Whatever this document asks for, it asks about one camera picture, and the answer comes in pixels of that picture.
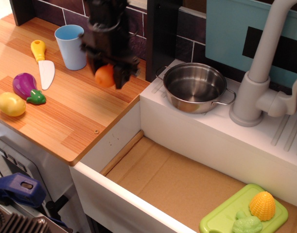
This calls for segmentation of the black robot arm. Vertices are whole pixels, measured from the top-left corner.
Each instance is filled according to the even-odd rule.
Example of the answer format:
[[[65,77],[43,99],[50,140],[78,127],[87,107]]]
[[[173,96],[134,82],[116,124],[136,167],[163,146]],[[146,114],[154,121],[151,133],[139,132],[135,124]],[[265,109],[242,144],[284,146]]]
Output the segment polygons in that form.
[[[126,0],[86,0],[89,11],[88,30],[81,34],[81,49],[93,73],[101,66],[113,65],[113,79],[121,89],[130,77],[140,74],[139,58],[130,48],[129,17],[125,12]]]

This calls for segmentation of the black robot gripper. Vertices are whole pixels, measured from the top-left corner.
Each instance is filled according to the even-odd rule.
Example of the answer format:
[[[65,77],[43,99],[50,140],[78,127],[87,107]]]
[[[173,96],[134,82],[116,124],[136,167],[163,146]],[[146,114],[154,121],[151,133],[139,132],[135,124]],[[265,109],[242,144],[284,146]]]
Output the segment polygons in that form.
[[[93,75],[106,65],[113,65],[113,77],[117,89],[129,81],[131,75],[138,76],[139,59],[130,48],[130,39],[137,35],[129,32],[130,18],[123,14],[117,17],[112,26],[97,22],[91,16],[87,19],[87,30],[80,36],[82,49]]]

